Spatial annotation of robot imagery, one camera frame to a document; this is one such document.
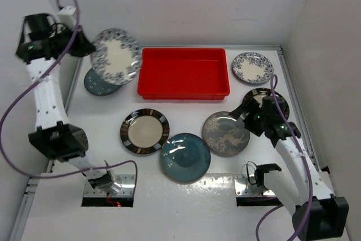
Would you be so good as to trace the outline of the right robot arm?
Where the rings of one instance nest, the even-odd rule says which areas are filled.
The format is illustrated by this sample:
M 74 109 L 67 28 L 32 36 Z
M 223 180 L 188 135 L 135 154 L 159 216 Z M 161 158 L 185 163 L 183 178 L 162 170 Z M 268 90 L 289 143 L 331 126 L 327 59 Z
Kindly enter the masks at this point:
M 255 185 L 271 190 L 292 216 L 294 233 L 299 240 L 322 240 L 341 237 L 349 205 L 324 183 L 303 148 L 301 133 L 284 116 L 286 101 L 278 95 L 250 98 L 229 116 L 237 120 L 242 114 L 246 130 L 265 135 L 285 162 L 290 177 L 275 163 L 262 164 L 254 172 Z

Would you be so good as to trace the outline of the small teal plate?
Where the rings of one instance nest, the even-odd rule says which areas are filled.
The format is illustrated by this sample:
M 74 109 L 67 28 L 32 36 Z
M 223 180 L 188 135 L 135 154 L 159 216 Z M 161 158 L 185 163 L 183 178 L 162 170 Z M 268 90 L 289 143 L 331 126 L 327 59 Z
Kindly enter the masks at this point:
M 84 80 L 85 89 L 95 96 L 107 96 L 117 92 L 121 86 L 109 84 L 105 82 L 93 68 L 89 69 L 85 74 Z

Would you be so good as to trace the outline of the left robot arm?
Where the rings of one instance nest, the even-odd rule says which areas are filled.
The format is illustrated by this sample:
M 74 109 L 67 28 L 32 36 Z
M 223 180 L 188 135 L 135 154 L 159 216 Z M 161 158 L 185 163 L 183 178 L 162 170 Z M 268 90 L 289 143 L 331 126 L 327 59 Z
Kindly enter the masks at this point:
M 95 190 L 110 192 L 114 179 L 108 164 L 97 166 L 86 156 L 86 133 L 69 122 L 59 86 L 58 60 L 70 54 L 84 57 L 95 51 L 82 28 L 50 23 L 52 15 L 42 13 L 24 18 L 16 56 L 26 65 L 36 104 L 35 131 L 30 143 L 45 157 L 70 163 L 87 178 Z

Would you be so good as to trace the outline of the blue floral plate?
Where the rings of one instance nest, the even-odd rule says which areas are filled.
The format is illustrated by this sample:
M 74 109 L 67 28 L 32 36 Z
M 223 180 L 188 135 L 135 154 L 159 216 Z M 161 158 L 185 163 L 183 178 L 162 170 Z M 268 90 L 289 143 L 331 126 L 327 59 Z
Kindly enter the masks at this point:
M 252 85 L 264 84 L 274 74 L 270 60 L 257 52 L 244 52 L 236 56 L 232 70 L 241 81 Z
M 103 81 L 124 85 L 140 71 L 142 51 L 129 32 L 119 28 L 105 29 L 96 35 L 93 45 L 96 51 L 90 56 L 91 65 Z

